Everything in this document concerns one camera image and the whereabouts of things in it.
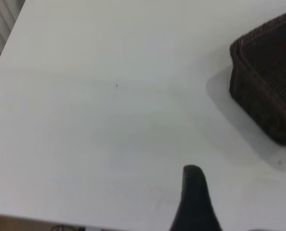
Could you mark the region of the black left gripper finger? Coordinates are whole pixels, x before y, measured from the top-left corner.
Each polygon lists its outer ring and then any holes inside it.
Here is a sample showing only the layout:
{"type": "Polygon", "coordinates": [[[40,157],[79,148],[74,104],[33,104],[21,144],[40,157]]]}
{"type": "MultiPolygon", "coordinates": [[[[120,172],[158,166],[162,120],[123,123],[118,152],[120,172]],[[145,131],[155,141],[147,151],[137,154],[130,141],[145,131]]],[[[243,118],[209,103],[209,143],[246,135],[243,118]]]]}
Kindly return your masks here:
{"type": "Polygon", "coordinates": [[[195,165],[183,168],[181,201],[171,231],[220,231],[202,169],[195,165]]]}

